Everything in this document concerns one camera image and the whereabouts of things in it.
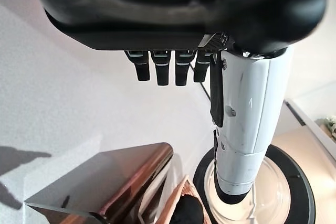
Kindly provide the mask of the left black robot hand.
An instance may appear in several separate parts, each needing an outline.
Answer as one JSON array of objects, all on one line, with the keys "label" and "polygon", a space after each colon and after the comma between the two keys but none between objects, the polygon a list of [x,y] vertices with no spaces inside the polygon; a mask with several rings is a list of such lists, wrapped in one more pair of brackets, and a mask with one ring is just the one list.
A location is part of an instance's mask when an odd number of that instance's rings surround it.
[{"label": "left black robot hand", "polygon": [[309,36],[327,0],[40,0],[62,33],[95,50],[122,50],[149,79],[186,84],[191,61],[210,74],[215,188],[241,202],[273,138],[286,91],[288,47]]}]

